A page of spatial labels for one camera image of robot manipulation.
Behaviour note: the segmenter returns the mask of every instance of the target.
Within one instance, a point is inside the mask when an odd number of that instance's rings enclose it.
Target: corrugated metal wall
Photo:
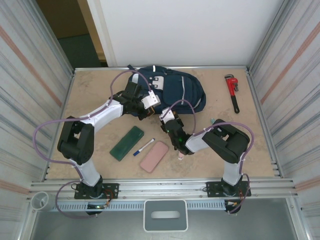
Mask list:
[[[320,1],[291,2],[251,72],[283,174],[320,239]]]
[[[32,181],[46,162],[32,146],[37,125],[60,118],[72,69],[31,0],[0,1],[0,239],[13,239]],[[57,126],[38,134],[48,154]]]

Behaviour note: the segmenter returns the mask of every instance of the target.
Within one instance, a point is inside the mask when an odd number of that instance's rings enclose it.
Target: pink phone case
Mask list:
[[[169,148],[167,145],[165,145],[162,141],[157,141],[150,152],[148,152],[148,154],[140,163],[140,167],[148,173],[152,173],[168,150]]]

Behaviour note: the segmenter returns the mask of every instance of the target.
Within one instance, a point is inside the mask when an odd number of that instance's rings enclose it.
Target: white plastic cup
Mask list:
[[[53,194],[39,191],[31,198],[31,207],[36,211],[50,211],[55,207],[55,198]]]
[[[178,159],[181,161],[182,159],[184,159],[184,156],[181,152],[178,152]]]

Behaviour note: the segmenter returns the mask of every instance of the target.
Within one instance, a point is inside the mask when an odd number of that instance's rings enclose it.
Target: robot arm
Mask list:
[[[124,114],[135,113],[140,120],[151,116],[154,113],[153,107],[160,104],[160,100],[153,91],[148,92],[149,95],[144,98],[139,97],[141,89],[141,85],[129,81],[125,90],[115,94],[111,102],[108,100],[94,111],[82,116],[88,117],[87,119],[65,122],[63,125],[57,149],[78,168],[83,177],[82,184],[93,198],[101,194],[103,180],[92,159],[95,134]]]
[[[232,125],[216,126],[210,131],[190,135],[184,132],[183,123],[176,113],[166,108],[160,115],[161,128],[166,132],[176,150],[184,155],[194,154],[210,147],[224,160],[224,173],[222,177],[223,193],[233,196],[242,180],[242,156],[248,148],[250,139],[243,131]],[[224,123],[218,119],[214,124]]]

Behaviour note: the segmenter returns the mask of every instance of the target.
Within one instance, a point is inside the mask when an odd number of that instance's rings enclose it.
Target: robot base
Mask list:
[[[101,181],[101,189],[99,191],[93,190],[93,187],[87,186],[84,183],[79,183],[75,188],[74,199],[109,199],[110,191],[112,192],[112,199],[117,199],[119,183],[102,183]]]
[[[229,185],[222,181],[208,181],[205,183],[204,192],[207,193],[208,198],[220,198],[220,197],[240,197],[240,192],[245,195],[248,188],[248,181],[239,181],[235,186]],[[251,196],[251,190],[247,194],[247,197]]]

